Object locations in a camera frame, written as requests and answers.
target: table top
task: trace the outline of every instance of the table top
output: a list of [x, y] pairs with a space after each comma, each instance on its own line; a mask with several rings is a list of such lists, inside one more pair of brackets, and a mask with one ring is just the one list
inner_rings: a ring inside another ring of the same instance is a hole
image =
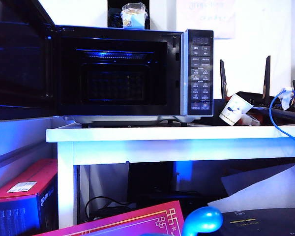
[[[282, 130], [295, 137], [295, 125], [282, 125]], [[161, 123], [157, 126], [82, 128], [72, 123], [46, 130], [46, 141], [132, 141], [132, 140], [190, 140], [190, 139], [259, 139], [287, 137], [274, 126], [205, 126]]]

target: white label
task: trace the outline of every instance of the white label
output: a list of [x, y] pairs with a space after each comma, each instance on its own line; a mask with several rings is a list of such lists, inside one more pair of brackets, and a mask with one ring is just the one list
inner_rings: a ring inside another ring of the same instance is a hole
[[21, 182], [15, 184], [7, 193], [15, 192], [27, 192], [29, 191], [37, 182]]

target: red box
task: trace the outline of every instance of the red box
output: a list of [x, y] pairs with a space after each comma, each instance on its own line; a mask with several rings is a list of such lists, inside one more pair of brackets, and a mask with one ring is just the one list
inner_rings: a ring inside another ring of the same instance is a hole
[[0, 236], [58, 229], [57, 160], [41, 159], [0, 188]]
[[139, 236], [160, 233], [181, 236], [183, 216], [179, 201], [107, 217], [100, 220], [40, 234], [40, 236]]

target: microwave control panel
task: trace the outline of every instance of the microwave control panel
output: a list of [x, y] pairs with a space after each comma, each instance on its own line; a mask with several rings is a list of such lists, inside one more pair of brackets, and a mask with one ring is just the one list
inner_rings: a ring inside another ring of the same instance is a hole
[[184, 73], [187, 82], [187, 114], [213, 115], [213, 31], [186, 31]]

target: paper cup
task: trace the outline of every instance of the paper cup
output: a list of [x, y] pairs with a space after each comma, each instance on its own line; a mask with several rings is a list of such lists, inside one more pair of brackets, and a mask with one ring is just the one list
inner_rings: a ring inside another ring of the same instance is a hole
[[241, 114], [247, 113], [252, 107], [249, 102], [233, 94], [219, 117], [227, 124], [234, 125], [241, 118]]

